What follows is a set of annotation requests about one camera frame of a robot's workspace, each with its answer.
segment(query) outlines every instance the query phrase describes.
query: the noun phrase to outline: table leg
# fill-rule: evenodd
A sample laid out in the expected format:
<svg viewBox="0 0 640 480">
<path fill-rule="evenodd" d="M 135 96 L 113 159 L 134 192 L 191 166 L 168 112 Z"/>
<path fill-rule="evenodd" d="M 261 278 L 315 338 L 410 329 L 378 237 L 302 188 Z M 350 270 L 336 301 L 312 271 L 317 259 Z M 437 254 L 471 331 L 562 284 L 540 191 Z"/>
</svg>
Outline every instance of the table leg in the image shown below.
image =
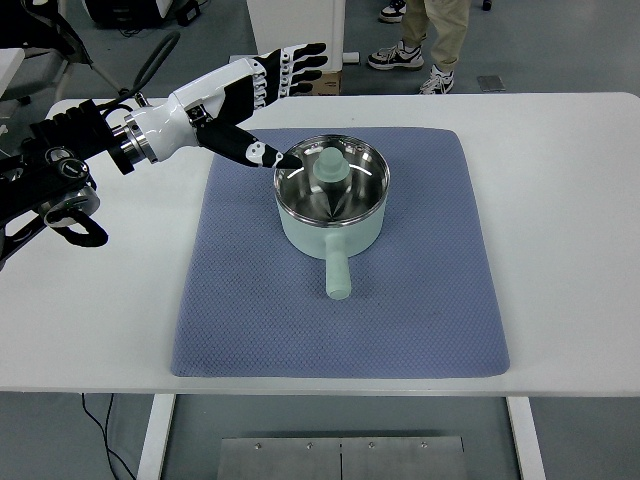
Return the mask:
<svg viewBox="0 0 640 480">
<path fill-rule="evenodd" d="M 138 467 L 138 480 L 160 480 L 175 401 L 175 394 L 153 396 L 147 434 L 144 437 Z"/>
<path fill-rule="evenodd" d="M 522 480 L 545 480 L 529 397 L 507 397 L 507 407 L 520 465 L 520 477 Z"/>
</svg>

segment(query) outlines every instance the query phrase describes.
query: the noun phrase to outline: metal plate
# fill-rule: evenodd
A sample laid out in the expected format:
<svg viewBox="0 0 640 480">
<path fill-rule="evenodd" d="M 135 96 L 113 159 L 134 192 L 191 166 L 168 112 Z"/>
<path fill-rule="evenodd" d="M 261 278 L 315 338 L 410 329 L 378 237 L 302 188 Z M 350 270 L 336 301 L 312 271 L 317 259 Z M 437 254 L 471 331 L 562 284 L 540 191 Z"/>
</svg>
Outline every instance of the metal plate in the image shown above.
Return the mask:
<svg viewBox="0 0 640 480">
<path fill-rule="evenodd" d="M 464 480 L 460 437 L 372 437 L 342 440 L 344 480 Z"/>
<path fill-rule="evenodd" d="M 489 75 L 486 77 L 478 77 L 478 85 L 480 85 L 480 89 L 483 92 L 506 92 L 507 91 L 499 75 Z"/>
<path fill-rule="evenodd" d="M 218 480 L 465 480 L 460 437 L 223 439 Z"/>
<path fill-rule="evenodd" d="M 218 480 L 340 480 L 340 439 L 222 440 Z"/>
</svg>

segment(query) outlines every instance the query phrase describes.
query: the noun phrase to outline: floor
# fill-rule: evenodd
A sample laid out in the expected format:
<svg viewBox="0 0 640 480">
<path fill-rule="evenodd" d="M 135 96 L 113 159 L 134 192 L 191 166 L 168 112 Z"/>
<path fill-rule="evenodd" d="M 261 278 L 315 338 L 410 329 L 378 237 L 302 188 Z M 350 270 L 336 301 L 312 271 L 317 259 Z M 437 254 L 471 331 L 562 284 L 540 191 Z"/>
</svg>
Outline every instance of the floor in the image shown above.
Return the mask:
<svg viewBox="0 0 640 480">
<path fill-rule="evenodd" d="M 176 0 L 177 5 L 184 3 Z M 481 93 L 478 76 L 499 75 L 507 92 L 626 91 L 640 95 L 640 2 L 617 0 L 496 0 L 490 12 L 473 0 L 470 29 L 456 69 L 455 94 Z M 398 25 L 377 21 L 384 6 L 346 2 L 344 50 L 366 55 L 393 45 Z M 169 31 L 182 38 L 145 88 L 163 97 L 224 65 L 230 55 L 255 53 L 244 2 L 210 0 L 187 28 L 168 22 L 126 37 L 99 29 L 70 2 L 68 19 L 95 61 L 123 85 Z M 431 38 L 424 44 L 428 51 Z M 378 72 L 362 65 L 343 70 L 343 95 L 414 94 L 419 72 Z M 88 68 L 77 67 L 67 98 L 109 98 L 111 88 Z M 51 91 L 18 108 L 0 136 L 0 149 L 17 151 L 53 102 Z M 479 125 L 478 128 L 491 128 Z M 336 397 L 179 397 L 164 478 L 215 478 L 225 436 L 304 434 L 456 434 L 468 440 L 473 479 L 518 478 L 504 402 L 499 399 L 394 399 Z M 117 395 L 109 422 L 110 446 L 135 472 L 149 395 Z M 87 396 L 104 420 L 109 396 Z M 640 401 L 610 398 L 534 398 L 532 411 L 549 480 L 622 480 L 640 477 Z M 0 393 L 0 478 L 113 478 L 98 427 L 82 411 L 78 394 Z M 127 474 L 114 467 L 120 478 Z"/>
</svg>

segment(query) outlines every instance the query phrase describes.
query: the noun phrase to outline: sneaker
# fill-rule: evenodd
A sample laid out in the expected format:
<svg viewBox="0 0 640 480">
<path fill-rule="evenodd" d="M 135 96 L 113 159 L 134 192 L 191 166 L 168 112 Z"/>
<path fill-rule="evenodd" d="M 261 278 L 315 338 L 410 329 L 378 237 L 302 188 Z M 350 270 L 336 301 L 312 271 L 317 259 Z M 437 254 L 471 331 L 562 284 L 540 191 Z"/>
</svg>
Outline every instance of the sneaker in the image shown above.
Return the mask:
<svg viewBox="0 0 640 480">
<path fill-rule="evenodd" d="M 422 59 L 422 49 L 420 47 L 407 48 L 400 40 L 397 45 L 391 48 L 383 48 L 376 53 L 369 55 L 367 63 L 376 70 L 391 70 L 402 67 L 407 70 L 420 70 L 424 65 Z"/>
<path fill-rule="evenodd" d="M 429 80 L 420 87 L 420 95 L 444 95 L 453 88 L 453 72 L 441 72 L 438 67 L 431 67 Z"/>
<path fill-rule="evenodd" d="M 405 13 L 407 13 L 407 4 L 404 0 L 391 0 L 388 7 L 380 10 L 378 19 L 384 23 L 398 23 Z"/>
</svg>

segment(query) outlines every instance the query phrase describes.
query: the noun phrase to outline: pot rim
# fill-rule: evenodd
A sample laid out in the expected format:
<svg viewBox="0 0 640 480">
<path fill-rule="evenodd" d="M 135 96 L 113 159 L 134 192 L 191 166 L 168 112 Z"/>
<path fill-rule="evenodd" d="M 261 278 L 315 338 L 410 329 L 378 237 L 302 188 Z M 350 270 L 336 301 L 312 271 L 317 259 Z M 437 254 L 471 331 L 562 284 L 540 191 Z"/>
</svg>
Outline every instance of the pot rim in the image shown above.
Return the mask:
<svg viewBox="0 0 640 480">
<path fill-rule="evenodd" d="M 276 191 L 276 201 L 278 202 L 278 206 L 284 210 L 288 215 L 290 215 L 291 217 L 293 217 L 294 219 L 305 223 L 307 225 L 311 225 L 313 227 L 320 227 L 320 228 L 338 228 L 338 227 L 345 227 L 348 225 L 353 225 L 355 223 L 359 223 L 367 218 L 369 218 L 371 215 L 373 215 L 382 205 L 384 205 L 384 203 L 387 200 L 387 193 L 389 192 L 389 180 L 390 180 L 390 174 L 389 174 L 389 165 L 387 164 L 387 161 L 385 160 L 385 158 L 382 156 L 382 154 L 376 150 L 375 148 L 373 148 L 371 145 L 369 145 L 367 142 L 365 142 L 364 140 L 360 140 L 359 138 L 355 138 L 355 137 L 351 137 L 349 135 L 339 135 L 339 134 L 326 134 L 326 135 L 316 135 L 314 137 L 310 137 L 307 138 L 305 140 L 302 140 L 298 143 L 296 143 L 293 147 L 291 147 L 289 150 L 287 150 L 287 154 L 292 154 L 292 152 L 299 148 L 301 145 L 305 144 L 305 143 L 313 143 L 313 142 L 321 142 L 321 141 L 326 141 L 327 139 L 336 139 L 339 141 L 344 141 L 346 143 L 355 143 L 356 145 L 361 145 L 367 149 L 369 149 L 370 151 L 375 152 L 380 159 L 382 160 L 382 166 L 383 166 L 383 172 L 384 172 L 384 177 L 385 177 L 385 189 L 383 194 L 380 196 L 380 198 L 378 199 L 378 201 L 375 203 L 375 205 L 373 205 L 371 208 L 369 208 L 366 212 L 361 213 L 360 215 L 357 215 L 355 217 L 351 217 L 351 218 L 347 218 L 347 219 L 343 219 L 343 220 L 334 220 L 334 221 L 327 221 L 327 220 L 317 220 L 314 218 L 309 218 L 309 217 L 305 217 L 304 215 L 301 215 L 300 213 L 296 212 L 295 210 L 293 210 L 291 207 L 289 207 L 288 205 L 286 205 L 281 198 L 280 195 L 280 188 L 279 188 L 279 184 L 280 182 L 279 180 L 279 173 L 281 172 L 281 170 L 285 170 L 285 169 L 278 169 L 274 172 L 273 175 L 273 185 L 274 185 L 274 189 Z"/>
</svg>

